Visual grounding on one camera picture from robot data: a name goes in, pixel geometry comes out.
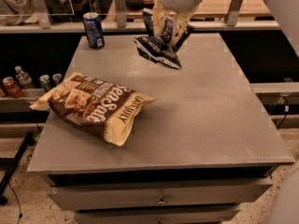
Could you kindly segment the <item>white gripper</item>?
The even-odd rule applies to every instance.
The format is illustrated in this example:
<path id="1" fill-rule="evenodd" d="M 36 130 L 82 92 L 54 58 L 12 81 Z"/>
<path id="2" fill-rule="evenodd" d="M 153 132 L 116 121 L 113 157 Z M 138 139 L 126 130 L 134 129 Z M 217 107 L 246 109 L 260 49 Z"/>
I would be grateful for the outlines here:
<path id="1" fill-rule="evenodd" d="M 173 30 L 170 41 L 171 46 L 175 46 L 194 14 L 196 7 L 202 0 L 154 0 L 152 10 L 153 32 L 155 36 L 161 36 L 164 30 L 165 21 L 169 15 L 169 10 L 175 11 L 173 16 Z"/>

